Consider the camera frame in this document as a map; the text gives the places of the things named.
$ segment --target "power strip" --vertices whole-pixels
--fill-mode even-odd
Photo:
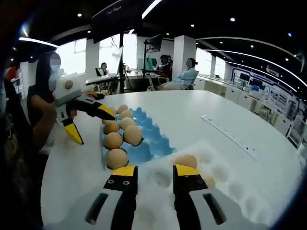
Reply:
[[[219,130],[221,133],[223,133],[226,137],[231,139],[234,143],[236,143],[244,152],[246,152],[249,156],[251,156],[254,160],[257,160],[257,153],[253,147],[246,144],[245,141],[243,141],[241,138],[239,138],[237,135],[231,133],[228,129],[221,127],[218,123],[213,121],[211,118],[205,116],[201,117],[202,120],[212,125],[214,128]]]

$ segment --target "ceiling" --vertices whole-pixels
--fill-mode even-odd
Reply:
[[[153,2],[153,0],[138,1],[141,4],[142,11]],[[55,39],[57,35],[65,31],[90,25],[91,16],[113,2],[114,0],[76,0],[71,4],[71,2],[64,0],[50,1],[50,4],[38,7],[29,20],[25,22],[25,26],[30,38],[52,41],[56,45],[61,45],[82,37],[90,37],[91,35],[87,33],[88,29],[80,29],[71,32],[70,35]],[[82,17],[77,17],[78,13],[82,13]],[[230,21],[232,17],[236,19],[235,22]],[[289,3],[288,1],[277,0],[245,2],[237,0],[225,2],[216,0],[162,0],[144,18],[143,22],[143,27],[135,30],[135,33],[139,36],[164,34],[164,37],[175,38],[179,35],[188,35],[196,39],[224,37],[201,39],[198,40],[197,46],[202,49],[211,49],[213,46],[219,50],[235,51],[269,60],[289,70],[307,83],[305,67],[307,50],[305,25],[307,20],[304,7],[300,2],[296,4],[296,1]],[[225,37],[242,37],[274,44],[288,51],[288,53],[258,41]],[[12,57],[16,61],[22,61],[35,55],[37,49],[42,49],[42,46],[18,42],[16,48],[17,51],[14,51]],[[282,75],[280,80],[295,89],[299,87],[297,95],[307,99],[307,95],[305,95],[307,87],[291,73],[274,64],[233,53],[225,53],[227,57],[220,52],[212,52],[212,54],[223,58],[225,61],[232,61],[265,72],[265,68],[269,65]]]

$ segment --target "blue egg tray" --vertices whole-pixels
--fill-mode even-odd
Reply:
[[[166,135],[160,134],[160,128],[157,124],[153,124],[153,120],[150,116],[147,116],[146,112],[141,108],[136,110],[130,109],[133,113],[133,120],[136,122],[138,127],[142,130],[142,142],[139,146],[133,146],[125,141],[119,147],[124,150],[129,156],[128,165],[138,165],[143,162],[154,160],[176,151],[175,148],[169,146],[169,140]],[[119,115],[116,115],[116,122],[120,124],[118,119]],[[106,169],[106,156],[109,152],[108,149],[104,147],[104,139],[106,134],[104,134],[104,125],[100,127],[100,143],[102,146],[102,163]],[[117,131],[121,136],[124,134],[124,130],[120,129]]]

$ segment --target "blue shirt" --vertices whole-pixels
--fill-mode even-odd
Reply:
[[[195,68],[188,68],[183,71],[174,82],[182,83],[185,86],[191,85],[195,78],[197,77],[197,72]]]

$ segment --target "round table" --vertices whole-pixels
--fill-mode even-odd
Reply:
[[[122,104],[132,109],[141,107],[177,150],[201,140],[210,142],[272,204],[289,199],[296,191],[300,176],[296,149],[260,117],[221,96],[208,91],[134,92],[106,96],[100,102],[115,108]],[[203,115],[256,147],[258,160],[203,121]],[[41,189],[45,226],[61,221],[78,198],[103,186],[109,177],[101,164],[101,120],[79,112],[74,122],[84,145],[58,138],[51,150]]]

